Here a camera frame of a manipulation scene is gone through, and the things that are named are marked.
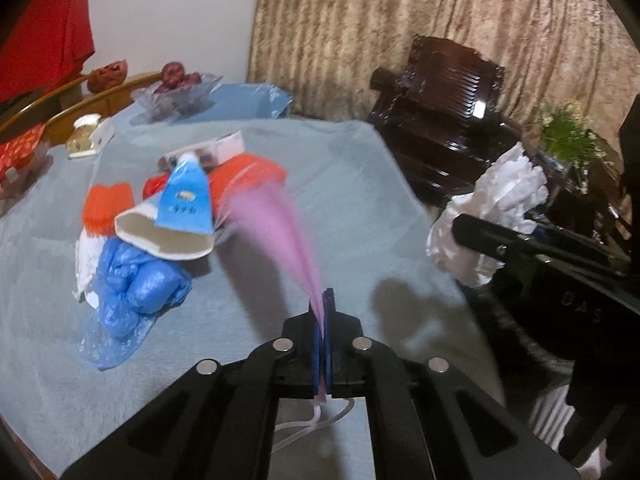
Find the white plastic bag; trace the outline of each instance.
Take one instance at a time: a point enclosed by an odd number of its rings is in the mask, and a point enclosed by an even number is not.
[[[454,219],[466,213],[523,234],[531,234],[536,223],[524,213],[542,204],[548,197],[546,176],[533,167],[518,142],[503,153],[476,181],[474,192],[453,197],[431,227],[427,238],[427,256],[441,270],[448,270],[463,285],[489,283],[504,264],[484,254],[459,246],[453,239]]]
[[[155,121],[196,114],[213,106],[209,94],[222,76],[202,74],[202,82],[168,92],[154,93],[161,81],[147,88],[138,88],[131,92],[131,98],[140,104]]]

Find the wooden chair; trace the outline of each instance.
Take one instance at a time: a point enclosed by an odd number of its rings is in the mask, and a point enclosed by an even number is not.
[[[53,116],[80,102],[81,84],[88,77],[81,75],[53,92],[39,97],[0,124],[0,144],[20,136],[36,124],[46,123]]]
[[[123,84],[93,95],[50,118],[44,126],[42,137],[48,139],[52,146],[64,144],[73,133],[74,122],[87,114],[100,114],[111,117],[123,110],[133,100],[130,95],[136,88],[144,88],[160,80],[160,73],[139,76]]]
[[[465,192],[520,132],[495,111],[504,69],[442,38],[416,36],[404,72],[378,68],[367,119],[416,195],[433,205]]]

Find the curtain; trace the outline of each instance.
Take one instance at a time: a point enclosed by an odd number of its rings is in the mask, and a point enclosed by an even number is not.
[[[606,0],[258,0],[248,78],[291,92],[293,112],[363,120],[371,73],[401,72],[414,34],[504,66],[498,108],[511,119],[526,126],[538,101],[576,99],[619,150],[640,54]]]

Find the silver screw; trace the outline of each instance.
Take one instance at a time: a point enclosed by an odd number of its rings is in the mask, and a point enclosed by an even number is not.
[[[288,352],[293,348],[293,341],[291,339],[287,339],[286,337],[281,337],[273,342],[273,347],[278,352]]]
[[[211,375],[218,369],[218,363],[213,359],[203,359],[196,364],[196,371],[200,375]]]
[[[373,346],[373,341],[368,337],[357,337],[351,344],[356,350],[369,350]]]
[[[449,370],[449,361],[444,357],[432,357],[429,359],[429,368],[439,374]]]

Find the blue package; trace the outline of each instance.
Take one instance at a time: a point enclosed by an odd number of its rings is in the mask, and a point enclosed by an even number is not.
[[[184,301],[191,277],[119,238],[104,245],[94,278],[99,306],[83,327],[80,352],[93,366],[113,368],[133,355],[164,306]]]
[[[183,153],[160,196],[156,226],[175,231],[213,233],[209,181],[194,153]]]

